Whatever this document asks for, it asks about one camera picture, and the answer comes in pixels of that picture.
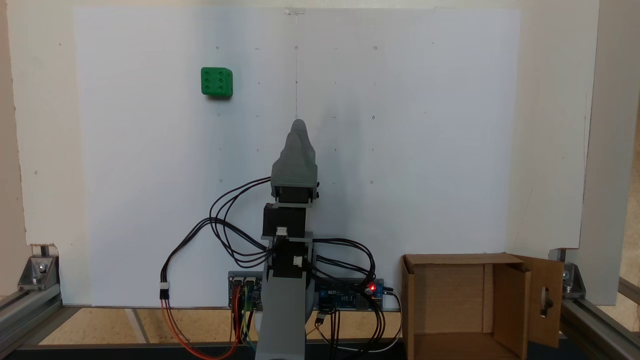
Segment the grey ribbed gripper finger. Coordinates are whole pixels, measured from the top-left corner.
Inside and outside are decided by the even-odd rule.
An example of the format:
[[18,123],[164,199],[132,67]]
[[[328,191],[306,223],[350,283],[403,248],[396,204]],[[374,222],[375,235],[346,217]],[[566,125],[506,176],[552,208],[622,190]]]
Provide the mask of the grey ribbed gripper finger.
[[293,121],[284,148],[271,169],[272,178],[317,178],[316,151],[302,119]]

